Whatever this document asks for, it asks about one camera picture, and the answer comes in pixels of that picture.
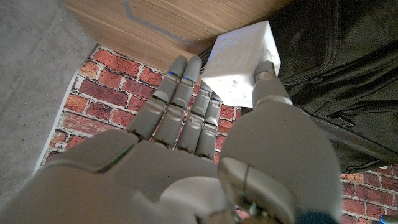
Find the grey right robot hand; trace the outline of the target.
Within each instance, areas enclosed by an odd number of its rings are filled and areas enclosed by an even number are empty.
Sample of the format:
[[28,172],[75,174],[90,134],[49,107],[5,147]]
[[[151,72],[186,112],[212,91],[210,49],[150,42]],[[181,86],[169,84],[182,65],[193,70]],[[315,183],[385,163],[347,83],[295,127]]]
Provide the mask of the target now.
[[130,132],[97,134],[57,156],[8,203],[2,223],[337,223],[340,165],[267,62],[254,109],[217,164]]

